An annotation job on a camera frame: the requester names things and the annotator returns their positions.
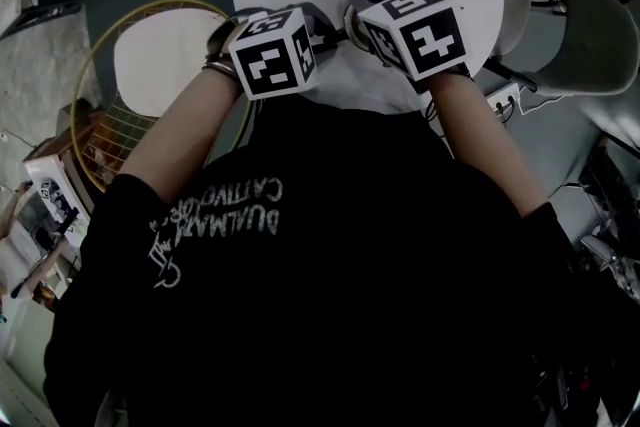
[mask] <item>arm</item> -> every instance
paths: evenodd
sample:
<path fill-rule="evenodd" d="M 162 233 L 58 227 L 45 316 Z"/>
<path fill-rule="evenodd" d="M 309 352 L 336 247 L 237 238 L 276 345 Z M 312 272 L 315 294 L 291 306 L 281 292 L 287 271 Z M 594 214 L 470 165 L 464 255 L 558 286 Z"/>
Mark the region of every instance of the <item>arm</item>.
<path fill-rule="evenodd" d="M 31 274 L 29 274 L 29 277 L 24 281 L 22 286 L 26 287 L 30 294 L 33 294 L 38 283 L 47 277 L 48 272 L 56 264 L 60 255 L 62 255 L 62 251 L 68 246 L 68 244 L 69 243 L 66 239 L 61 240 L 49 256 L 40 262 L 38 266 L 33 269 Z"/>
<path fill-rule="evenodd" d="M 15 192 L 15 194 L 11 198 L 11 201 L 9 201 L 9 204 L 4 209 L 4 212 L 2 213 L 2 217 L 0 217 L 0 239 L 3 239 L 7 235 L 9 235 L 9 232 L 11 231 L 11 224 L 13 224 L 13 215 L 16 213 L 16 207 L 18 206 L 18 202 L 20 201 L 20 198 L 24 196 L 24 193 L 27 192 L 28 190 L 29 190 L 29 183 L 22 182 L 20 184 L 20 187 L 18 187 L 18 190 Z"/>
<path fill-rule="evenodd" d="M 213 140 L 240 95 L 240 86 L 203 70 L 136 146 L 120 172 L 149 185 L 171 203 L 202 168 Z"/>
<path fill-rule="evenodd" d="M 496 182 L 522 217 L 544 205 L 547 194 L 473 81 L 450 73 L 429 81 L 454 157 Z"/>

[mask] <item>hand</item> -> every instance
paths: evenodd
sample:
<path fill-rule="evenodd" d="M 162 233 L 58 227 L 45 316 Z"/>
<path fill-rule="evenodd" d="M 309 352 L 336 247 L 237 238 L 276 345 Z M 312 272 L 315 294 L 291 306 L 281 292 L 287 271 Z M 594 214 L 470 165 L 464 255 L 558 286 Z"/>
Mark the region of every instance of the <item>hand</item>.
<path fill-rule="evenodd" d="M 456 64 L 451 68 L 442 70 L 434 75 L 431 75 L 424 79 L 420 79 L 418 81 L 411 80 L 409 77 L 407 77 L 407 79 L 413 86 L 413 89 L 415 89 L 415 91 L 419 95 L 421 95 L 427 91 L 433 93 L 433 90 L 436 88 L 447 87 L 447 85 L 451 83 L 452 76 L 456 75 L 471 79 L 469 68 L 467 68 L 467 65 L 465 63 Z"/>
<path fill-rule="evenodd" d="M 66 238 L 62 237 L 56 244 L 55 251 L 57 251 L 58 253 L 61 253 L 68 247 L 69 247 L 69 241 Z"/>
<path fill-rule="evenodd" d="M 33 182 L 30 182 L 30 181 L 22 182 L 16 189 L 16 192 L 18 193 L 19 196 L 24 196 L 27 193 L 27 191 L 31 189 L 32 185 L 33 185 Z"/>

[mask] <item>person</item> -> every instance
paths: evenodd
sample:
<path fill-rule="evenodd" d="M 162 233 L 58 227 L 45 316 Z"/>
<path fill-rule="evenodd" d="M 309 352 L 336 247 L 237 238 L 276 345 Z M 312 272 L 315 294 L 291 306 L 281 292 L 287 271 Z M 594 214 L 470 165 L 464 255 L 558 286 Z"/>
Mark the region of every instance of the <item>person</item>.
<path fill-rule="evenodd" d="M 66 239 L 60 240 L 53 251 L 38 262 L 25 279 L 15 287 L 7 285 L 7 275 L 0 270 L 0 320 L 2 323 L 7 322 L 7 318 L 3 315 L 3 300 L 7 297 L 18 301 L 28 301 L 33 298 L 37 302 L 46 304 L 49 309 L 55 309 L 54 305 L 57 303 L 57 299 L 51 297 L 50 293 L 42 289 L 41 282 L 47 278 L 49 271 L 53 269 L 53 266 L 63 255 L 68 245 L 69 243 Z"/>
<path fill-rule="evenodd" d="M 66 240 L 61 240 L 46 258 L 30 269 L 27 257 L 21 254 L 11 240 L 10 233 L 16 222 L 14 216 L 18 203 L 30 188 L 31 182 L 22 182 L 0 217 L 0 321 L 3 323 L 7 322 L 3 315 L 3 299 L 31 299 L 40 282 L 46 278 L 67 247 Z"/>
<path fill-rule="evenodd" d="M 288 95 L 202 169 L 241 93 L 228 68 L 96 205 L 45 356 L 60 425 L 114 390 L 130 425 L 534 425 L 532 380 L 570 354 L 572 246 L 475 83 L 425 84 L 451 152 L 419 112 Z"/>

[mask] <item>black cable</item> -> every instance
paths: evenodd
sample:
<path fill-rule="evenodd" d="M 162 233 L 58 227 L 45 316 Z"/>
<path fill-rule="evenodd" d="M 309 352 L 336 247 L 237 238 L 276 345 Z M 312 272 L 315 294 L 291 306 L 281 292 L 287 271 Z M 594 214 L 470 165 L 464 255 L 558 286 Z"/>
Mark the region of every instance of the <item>black cable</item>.
<path fill-rule="evenodd" d="M 26 144 L 27 146 L 29 146 L 30 148 L 34 149 L 35 146 L 33 144 L 28 143 L 27 141 L 25 141 L 22 137 L 20 137 L 18 134 L 14 134 L 11 130 L 7 130 L 6 128 L 3 128 L 2 130 L 0 130 L 0 132 L 4 132 L 5 134 L 9 134 L 12 135 L 13 137 L 15 137 L 16 139 L 20 139 L 24 144 Z"/>
<path fill-rule="evenodd" d="M 600 226 L 602 226 L 602 228 L 604 228 L 605 225 L 607 224 L 607 222 L 602 218 L 602 216 L 600 215 L 600 212 L 598 212 L 598 208 L 596 207 L 596 204 L 593 202 L 593 198 L 591 197 L 591 194 L 589 194 L 587 191 L 585 191 L 584 187 L 581 187 L 581 189 L 587 195 L 587 198 L 589 198 L 589 202 L 591 203 L 591 206 L 595 210 L 596 215 L 598 216 L 598 219 L 600 219 Z"/>
<path fill-rule="evenodd" d="M 76 269 L 76 261 L 78 260 L 78 255 L 73 259 L 73 263 L 71 264 L 71 269 L 69 269 L 68 279 L 75 279 L 78 274 L 78 269 Z"/>
<path fill-rule="evenodd" d="M 549 199 L 553 198 L 553 196 L 555 196 L 556 193 L 563 187 L 568 187 L 570 189 L 580 189 L 582 192 L 584 192 L 587 195 L 587 198 L 589 198 L 589 202 L 591 203 L 591 206 L 593 207 L 594 212 L 598 216 L 598 219 L 600 219 L 600 226 L 602 228 L 606 226 L 607 221 L 603 219 L 602 216 L 600 215 L 600 212 L 598 211 L 598 207 L 596 207 L 596 204 L 591 198 L 591 194 L 589 194 L 584 188 L 584 186 L 580 183 L 563 183 L 562 185 L 558 185 L 558 187 L 556 187 L 555 190 L 551 194 L 549 194 Z"/>
<path fill-rule="evenodd" d="M 549 0 L 545 2 L 531 2 L 533 7 L 556 7 L 561 6 L 562 2 L 559 0 Z"/>
<path fill-rule="evenodd" d="M 433 100 L 429 102 L 429 106 L 427 107 L 427 121 L 431 123 L 438 117 L 438 113 L 436 112 L 436 104 L 433 103 Z"/>
<path fill-rule="evenodd" d="M 587 160 L 587 163 L 585 164 L 585 166 L 589 170 L 589 172 L 591 173 L 591 176 L 593 176 L 593 179 L 595 180 L 596 185 L 600 189 L 600 192 L 602 192 L 602 197 L 604 198 L 604 201 L 607 204 L 607 209 L 609 210 L 609 219 L 613 219 L 613 215 L 612 215 L 612 212 L 614 211 L 613 210 L 613 203 L 611 201 L 609 201 L 609 196 L 607 196 L 607 193 L 604 190 L 604 187 L 602 186 L 602 184 L 600 183 L 600 180 L 598 179 L 598 176 L 596 175 L 594 170 L 591 169 L 591 166 L 589 165 L 589 161 L 588 160 Z M 618 246 L 617 247 L 618 254 L 621 255 L 622 252 L 620 251 L 620 240 L 617 237 L 615 237 L 615 240 L 616 240 L 617 246 Z"/>
<path fill-rule="evenodd" d="M 502 118 L 503 118 L 502 124 L 503 124 L 504 126 L 507 126 L 507 122 L 511 119 L 511 116 L 513 116 L 513 113 L 514 113 L 515 111 L 516 111 L 516 107 L 515 107 L 515 105 L 513 105 L 513 106 L 511 107 L 511 113 L 509 114 L 509 117 L 508 117 L 508 118 L 506 118 L 506 119 L 504 119 L 504 115 L 502 116 Z"/>
<path fill-rule="evenodd" d="M 500 111 L 500 115 L 502 116 L 502 124 L 504 126 L 507 126 L 507 121 L 509 121 L 511 119 L 511 116 L 513 116 L 513 113 L 516 110 L 516 101 L 514 100 L 513 96 L 509 97 L 509 104 L 511 105 L 511 113 L 509 114 L 508 118 L 504 117 L 504 108 L 502 107 L 502 104 L 498 104 L 498 110 Z"/>

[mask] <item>cable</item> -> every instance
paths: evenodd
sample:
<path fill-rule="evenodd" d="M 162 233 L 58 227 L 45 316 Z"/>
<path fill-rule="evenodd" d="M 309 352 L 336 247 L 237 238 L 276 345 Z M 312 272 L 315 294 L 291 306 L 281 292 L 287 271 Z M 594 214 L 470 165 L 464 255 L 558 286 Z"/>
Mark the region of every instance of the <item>cable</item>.
<path fill-rule="evenodd" d="M 607 203 L 607 208 L 609 209 L 609 218 L 612 219 L 612 215 L 611 212 L 613 212 L 613 203 L 611 201 L 609 201 L 609 196 L 607 196 L 606 191 L 604 190 L 604 187 L 602 186 L 602 184 L 600 183 L 600 180 L 598 180 L 598 176 L 596 175 L 596 173 L 594 172 L 593 169 L 591 169 L 591 166 L 589 165 L 589 161 L 587 160 L 587 163 L 585 164 L 586 168 L 589 170 L 589 172 L 591 173 L 591 176 L 593 176 L 593 179 L 596 182 L 596 185 L 598 186 L 598 188 L 600 189 L 600 191 L 602 192 L 602 196 L 604 197 L 604 201 Z M 616 240 L 616 245 L 617 245 L 617 250 L 618 250 L 618 254 L 621 255 L 622 251 L 620 250 L 620 240 L 618 239 L 618 237 L 614 237 Z"/>
<path fill-rule="evenodd" d="M 502 115 L 502 124 L 503 125 L 507 125 L 507 122 L 511 119 L 511 117 L 513 116 L 513 113 L 516 112 L 516 106 L 514 104 L 511 104 L 511 113 L 509 114 L 509 117 L 505 119 L 504 114 Z"/>
<path fill-rule="evenodd" d="M 607 222 L 602 218 L 602 216 L 600 215 L 600 212 L 598 212 L 598 208 L 596 207 L 596 204 L 593 202 L 593 198 L 591 197 L 591 194 L 589 194 L 587 191 L 584 190 L 584 187 L 581 187 L 582 191 L 587 195 L 587 198 L 589 198 L 589 202 L 591 203 L 591 206 L 593 207 L 593 210 L 595 210 L 596 215 L 598 216 L 598 219 L 600 219 L 600 226 L 602 228 L 604 228 L 607 224 Z"/>
<path fill-rule="evenodd" d="M 607 225 L 607 221 L 605 219 L 603 219 L 602 216 L 600 215 L 600 212 L 598 211 L 598 207 L 594 203 L 593 198 L 591 198 L 591 194 L 589 194 L 585 190 L 585 188 L 584 188 L 584 186 L 582 184 L 579 184 L 579 183 L 563 183 L 562 185 L 559 185 L 558 187 L 556 187 L 556 189 L 551 194 L 549 194 L 549 199 L 553 198 L 553 196 L 555 196 L 556 193 L 560 189 L 562 189 L 563 187 L 568 187 L 570 189 L 580 189 L 582 192 L 584 192 L 586 194 L 587 198 L 589 199 L 589 202 L 591 203 L 591 206 L 593 207 L 594 212 L 598 216 L 598 219 L 600 219 L 600 226 L 602 228 L 604 228 Z"/>
<path fill-rule="evenodd" d="M 433 100 L 429 102 L 429 106 L 427 107 L 427 121 L 431 123 L 438 117 L 438 113 L 436 112 L 436 104 L 433 103 Z"/>
<path fill-rule="evenodd" d="M 535 107 L 531 107 L 530 109 L 524 111 L 524 110 L 522 110 L 522 97 L 521 97 L 520 101 L 518 102 L 518 107 L 520 108 L 520 114 L 522 114 L 523 116 L 526 116 L 530 112 L 537 111 L 538 109 L 542 109 L 545 105 L 548 105 L 550 103 L 559 102 L 563 98 L 564 98 L 564 95 L 563 96 L 559 96 L 558 98 L 553 98 L 551 100 L 545 100 L 540 105 L 536 105 Z"/>
<path fill-rule="evenodd" d="M 22 137 L 20 137 L 18 134 L 14 134 L 11 130 L 7 130 L 6 128 L 3 128 L 2 130 L 0 130 L 0 132 L 4 132 L 5 134 L 9 134 L 9 135 L 15 137 L 16 139 L 20 139 L 24 144 L 29 146 L 29 148 L 31 148 L 31 149 L 35 148 L 35 146 L 33 144 L 28 143 Z"/>

